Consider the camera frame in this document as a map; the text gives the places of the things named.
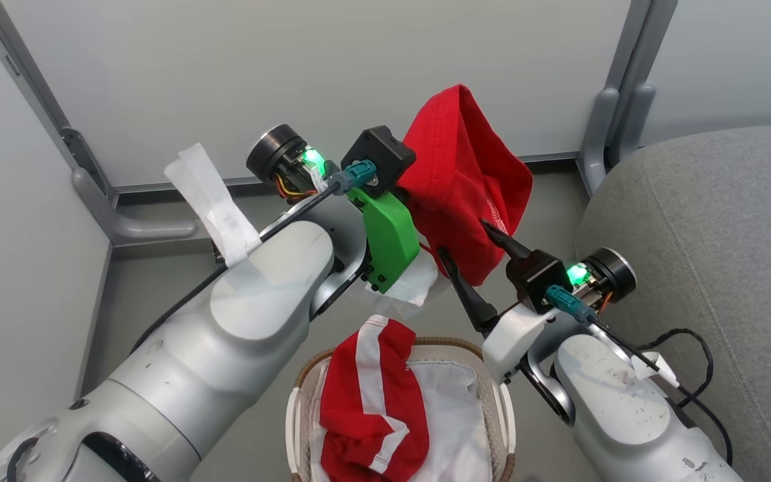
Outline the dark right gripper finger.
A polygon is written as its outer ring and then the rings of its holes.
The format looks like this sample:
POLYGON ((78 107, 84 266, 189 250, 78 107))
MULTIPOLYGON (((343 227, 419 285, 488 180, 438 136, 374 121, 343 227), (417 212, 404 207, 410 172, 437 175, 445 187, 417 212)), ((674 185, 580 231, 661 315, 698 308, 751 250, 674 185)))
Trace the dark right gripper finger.
POLYGON ((438 248, 437 253, 446 276, 449 278, 473 329, 477 333, 490 333, 499 320, 499 312, 462 277, 458 265, 446 248, 438 248))
POLYGON ((531 255, 532 250, 522 245, 516 239, 502 231, 502 229, 497 228, 493 223, 484 219, 481 220, 481 225, 486 232, 487 238, 489 238, 493 245, 504 250, 505 255, 509 257, 511 262, 522 262, 522 260, 531 255))

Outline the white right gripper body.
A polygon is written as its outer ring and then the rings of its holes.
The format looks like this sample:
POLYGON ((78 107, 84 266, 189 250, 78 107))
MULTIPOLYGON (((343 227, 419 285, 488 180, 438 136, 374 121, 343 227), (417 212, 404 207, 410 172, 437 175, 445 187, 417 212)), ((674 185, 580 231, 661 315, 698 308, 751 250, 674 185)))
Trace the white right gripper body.
POLYGON ((538 314, 521 304, 505 311, 481 346, 493 383, 504 384, 518 372, 523 357, 537 363, 551 357, 561 342, 554 326, 561 317, 559 309, 538 314))

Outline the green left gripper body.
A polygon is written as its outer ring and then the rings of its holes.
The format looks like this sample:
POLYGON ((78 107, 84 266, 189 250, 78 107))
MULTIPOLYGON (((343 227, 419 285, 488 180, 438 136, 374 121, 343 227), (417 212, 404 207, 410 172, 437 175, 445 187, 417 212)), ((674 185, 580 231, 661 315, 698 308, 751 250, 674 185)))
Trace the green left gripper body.
POLYGON ((420 252, 410 211, 391 192, 373 197, 355 188, 347 197, 361 211, 366 230, 369 262, 362 277, 372 290, 387 293, 420 252))

